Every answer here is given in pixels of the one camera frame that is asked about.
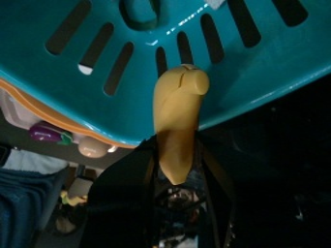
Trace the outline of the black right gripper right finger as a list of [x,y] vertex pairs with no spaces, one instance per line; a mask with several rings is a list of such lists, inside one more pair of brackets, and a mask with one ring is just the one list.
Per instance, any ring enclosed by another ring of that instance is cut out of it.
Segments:
[[207,216],[210,218],[211,245],[203,248],[250,248],[238,228],[236,194],[232,178],[220,156],[214,152],[215,143],[195,135],[195,159],[204,187]]

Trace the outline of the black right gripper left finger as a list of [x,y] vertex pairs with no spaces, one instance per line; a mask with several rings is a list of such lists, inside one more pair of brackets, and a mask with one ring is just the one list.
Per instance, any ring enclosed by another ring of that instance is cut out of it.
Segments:
[[156,140],[146,139],[96,179],[79,248],[151,248]]

